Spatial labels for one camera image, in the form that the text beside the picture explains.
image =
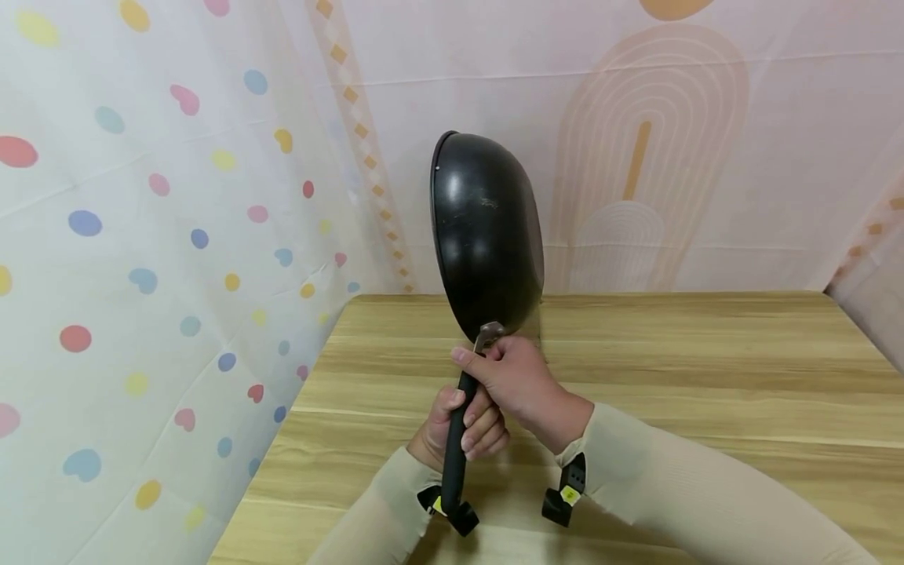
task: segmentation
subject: arm sleeve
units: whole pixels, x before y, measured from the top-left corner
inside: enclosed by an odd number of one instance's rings
[[[622,521],[669,536],[705,563],[878,564],[804,499],[751,466],[605,404],[584,437],[585,494]]]
[[[418,493],[440,474],[400,447],[308,561],[310,565],[401,565],[427,530]]]

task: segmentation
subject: curtain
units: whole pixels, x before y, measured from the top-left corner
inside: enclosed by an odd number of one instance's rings
[[[901,21],[892,0],[2,3],[3,561],[205,562],[344,304],[442,292],[449,129],[524,165],[548,292],[829,286],[901,351]]]

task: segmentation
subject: wooden table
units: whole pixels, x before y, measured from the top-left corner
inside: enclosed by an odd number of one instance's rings
[[[904,563],[904,379],[823,295],[547,297],[542,346],[570,390],[720,449],[802,495],[882,563]],[[343,312],[211,563],[305,563],[457,379],[443,297]],[[685,563],[667,540],[579,504],[541,518],[558,469],[522,429],[468,467],[481,518],[434,518],[411,563]]]

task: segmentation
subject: black frying pan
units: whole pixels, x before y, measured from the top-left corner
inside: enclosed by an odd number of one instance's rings
[[[540,302],[543,248],[531,181],[495,141],[455,131],[437,142],[430,169],[439,272],[452,313],[481,353],[499,335],[518,331]],[[466,463],[461,438],[477,381],[462,372],[458,388],[466,400],[452,413],[440,493],[453,525],[459,505],[473,515],[461,503]]]

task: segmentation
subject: pan handle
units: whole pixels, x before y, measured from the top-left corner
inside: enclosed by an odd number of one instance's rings
[[[439,503],[443,512],[451,516],[461,503],[461,491],[465,485],[465,452],[461,448],[461,438],[465,435],[465,410],[477,394],[477,379],[461,372],[458,388],[465,392],[465,402],[452,411],[449,433],[446,438],[446,458],[443,461],[443,483]]]

